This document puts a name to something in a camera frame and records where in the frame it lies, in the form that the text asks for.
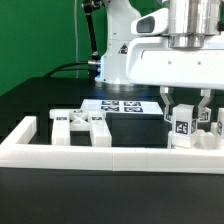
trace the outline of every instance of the black table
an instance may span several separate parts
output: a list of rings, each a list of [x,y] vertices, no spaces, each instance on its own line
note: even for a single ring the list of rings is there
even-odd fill
[[[80,108],[83,99],[157,101],[159,89],[113,92],[88,80],[33,78],[0,97],[1,141],[26,115],[38,118],[35,144],[50,144],[50,109]],[[177,89],[177,103],[197,104],[199,90]],[[217,92],[211,107],[224,106]],[[113,146],[166,147],[161,115],[108,114]],[[72,143],[90,145],[88,133]],[[0,223],[224,223],[223,175],[0,169]]]

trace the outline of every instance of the cable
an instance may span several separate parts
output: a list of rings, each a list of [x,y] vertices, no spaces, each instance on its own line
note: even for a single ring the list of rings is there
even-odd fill
[[[62,70],[63,68],[68,68],[68,67],[72,67],[72,66],[76,66],[76,65],[88,65],[88,62],[73,62],[73,63],[61,65],[61,66],[53,69],[52,71],[48,72],[47,74],[45,74],[44,77],[50,78],[55,72]]]
[[[79,61],[79,34],[78,34],[78,7],[77,1],[74,0],[74,26],[75,26],[75,57]]]
[[[56,73],[56,72],[68,72],[68,71],[95,71],[95,69],[88,69],[88,68],[59,69],[59,70],[55,70],[54,73]]]

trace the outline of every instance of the green wall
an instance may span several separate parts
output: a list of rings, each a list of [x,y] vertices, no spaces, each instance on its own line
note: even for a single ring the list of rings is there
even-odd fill
[[[159,8],[154,0],[130,0],[142,15]],[[31,77],[75,58],[74,0],[0,0],[0,95]],[[85,15],[78,3],[79,59],[91,55]],[[93,14],[99,52],[106,49],[105,9]],[[75,77],[74,73],[57,74]]]

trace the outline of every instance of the white panel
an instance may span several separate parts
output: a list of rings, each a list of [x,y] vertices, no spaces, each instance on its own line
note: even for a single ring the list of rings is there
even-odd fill
[[[37,131],[36,117],[27,116],[12,133],[2,142],[7,144],[28,144]]]

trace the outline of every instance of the black cable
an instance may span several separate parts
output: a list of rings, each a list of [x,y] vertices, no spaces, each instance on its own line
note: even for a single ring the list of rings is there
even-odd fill
[[[52,71],[48,72],[47,74],[45,74],[44,77],[45,78],[50,78],[58,70],[61,70],[63,68],[68,68],[68,67],[76,66],[76,65],[88,65],[88,62],[73,62],[73,63],[61,65],[61,66],[53,69]]]
[[[50,76],[48,76],[47,78],[50,78],[54,73],[56,72],[68,72],[68,71],[96,71],[96,69],[88,69],[88,68],[71,68],[71,69],[59,69],[59,70],[55,70]]]

